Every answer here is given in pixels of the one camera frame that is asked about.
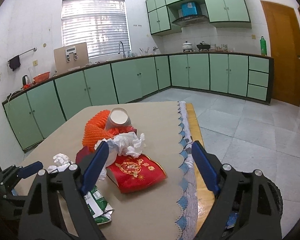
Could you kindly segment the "white tissue small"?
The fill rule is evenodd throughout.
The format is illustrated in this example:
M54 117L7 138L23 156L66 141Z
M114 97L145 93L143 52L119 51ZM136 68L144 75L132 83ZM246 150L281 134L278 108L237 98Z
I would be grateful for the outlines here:
M48 173L63 172L73 163L74 162L71 161L67 155L63 153L58 153L53 156L53 165L50 165L47 168L47 171Z

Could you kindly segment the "dark red foam block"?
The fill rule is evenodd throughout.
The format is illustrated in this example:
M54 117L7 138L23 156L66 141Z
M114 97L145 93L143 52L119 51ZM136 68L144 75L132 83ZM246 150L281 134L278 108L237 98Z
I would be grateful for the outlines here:
M89 164L93 157L95 156L94 152L90 152L88 146L84 146L79 152L76 154L75 163L77 165Z

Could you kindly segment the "green white snack wrapper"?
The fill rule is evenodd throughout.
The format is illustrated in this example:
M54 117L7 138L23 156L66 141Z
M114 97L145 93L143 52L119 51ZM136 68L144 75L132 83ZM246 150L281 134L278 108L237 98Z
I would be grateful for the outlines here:
M94 186L91 191L84 197L87 207L97 225L107 224L111 222L111 215L114 209L102 196L97 186Z

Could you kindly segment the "orange foam fruit net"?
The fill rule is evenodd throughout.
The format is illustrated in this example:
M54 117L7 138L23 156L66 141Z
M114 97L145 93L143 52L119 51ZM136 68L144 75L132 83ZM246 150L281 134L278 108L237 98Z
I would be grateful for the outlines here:
M109 114L110 110L108 109L100 111L85 124L82 145L83 147L87 146L91 153L94 152L95 144L99 140L113 139L116 135L121 133L136 133L136 129L133 126L115 127L110 130L106 130L106 122Z

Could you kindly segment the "red gold printed package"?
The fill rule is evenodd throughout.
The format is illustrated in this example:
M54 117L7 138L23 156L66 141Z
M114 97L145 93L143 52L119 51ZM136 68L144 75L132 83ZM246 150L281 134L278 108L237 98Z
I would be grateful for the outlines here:
M167 178L164 169L144 154L138 158L117 156L107 167L107 176L124 194L145 190Z

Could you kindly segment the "white tissue large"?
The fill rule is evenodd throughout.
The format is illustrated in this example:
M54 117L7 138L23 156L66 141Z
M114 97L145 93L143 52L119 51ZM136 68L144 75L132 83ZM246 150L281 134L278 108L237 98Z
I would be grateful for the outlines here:
M141 133L138 137L134 132L129 132L118 134L113 139L102 139L95 144L95 150L102 141L108 144L109 155L97 181L105 180L107 175L106 168L115 162L117 156L138 158L145 147L145 134Z

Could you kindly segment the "white paper cup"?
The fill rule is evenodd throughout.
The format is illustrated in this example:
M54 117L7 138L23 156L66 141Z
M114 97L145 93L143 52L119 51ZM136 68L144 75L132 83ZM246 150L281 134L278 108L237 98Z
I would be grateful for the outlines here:
M112 128L126 127L131 124L132 122L127 111L124 108L116 107L110 111L105 129L110 130Z

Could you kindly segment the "green kitchen cabinets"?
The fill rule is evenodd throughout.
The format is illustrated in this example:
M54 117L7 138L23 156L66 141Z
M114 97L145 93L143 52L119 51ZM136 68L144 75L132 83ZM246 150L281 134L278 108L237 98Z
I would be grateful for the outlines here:
M243 53L180 53L93 64L52 77L2 104L26 151L86 107L140 101L167 88L269 104L274 59Z
M146 0L151 35L164 36L182 32L172 22L183 17L181 5L197 2L202 14L215 28L251 28L245 0Z

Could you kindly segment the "green upper kitchen cabinets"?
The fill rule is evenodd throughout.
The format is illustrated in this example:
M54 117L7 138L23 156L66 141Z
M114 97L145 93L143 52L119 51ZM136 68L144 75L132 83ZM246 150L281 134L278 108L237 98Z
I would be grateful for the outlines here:
M181 5L197 2L202 14L215 28L251 28L245 0L146 0L151 35L164 36L182 32L172 22L183 17Z

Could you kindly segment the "steel electric kettle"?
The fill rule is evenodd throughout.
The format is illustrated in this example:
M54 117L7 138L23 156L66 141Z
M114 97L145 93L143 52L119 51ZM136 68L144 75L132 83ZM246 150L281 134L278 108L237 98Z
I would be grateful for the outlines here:
M23 86L28 86L32 84L31 79L29 78L28 75L24 75L22 78Z

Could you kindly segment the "red plastic basin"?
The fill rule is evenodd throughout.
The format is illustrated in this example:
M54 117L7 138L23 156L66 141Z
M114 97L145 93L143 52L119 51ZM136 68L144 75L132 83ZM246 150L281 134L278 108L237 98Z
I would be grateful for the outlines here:
M33 78L33 83L38 84L50 78L50 72L39 74Z

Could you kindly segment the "dark hanging towel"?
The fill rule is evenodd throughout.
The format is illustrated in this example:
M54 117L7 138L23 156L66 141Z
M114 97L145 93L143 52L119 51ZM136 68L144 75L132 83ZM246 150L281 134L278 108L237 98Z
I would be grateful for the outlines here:
M15 70L17 70L19 67L20 67L20 56L19 55L17 55L17 56L15 56L15 57L13 57L13 58L11 58L9 61L8 61L8 65L9 65L9 67L10 67L10 69L12 70L12 71L15 71Z

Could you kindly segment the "brown cardboard box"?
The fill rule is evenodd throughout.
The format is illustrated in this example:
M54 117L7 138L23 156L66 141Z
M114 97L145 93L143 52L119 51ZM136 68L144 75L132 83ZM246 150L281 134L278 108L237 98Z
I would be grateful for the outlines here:
M53 53L58 75L89 64L86 42L57 48Z

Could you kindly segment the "green bottle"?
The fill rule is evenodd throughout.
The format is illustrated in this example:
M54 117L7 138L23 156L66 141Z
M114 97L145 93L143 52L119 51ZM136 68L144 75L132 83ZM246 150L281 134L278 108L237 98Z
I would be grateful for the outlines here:
M262 56L267 56L267 43L263 36L260 38L260 50Z

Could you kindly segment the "blue box on hood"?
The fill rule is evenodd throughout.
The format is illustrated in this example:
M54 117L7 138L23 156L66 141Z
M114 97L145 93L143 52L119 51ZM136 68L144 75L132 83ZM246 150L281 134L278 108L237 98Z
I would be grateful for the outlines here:
M183 17L202 14L200 5L194 1L183 3L181 5L181 12Z

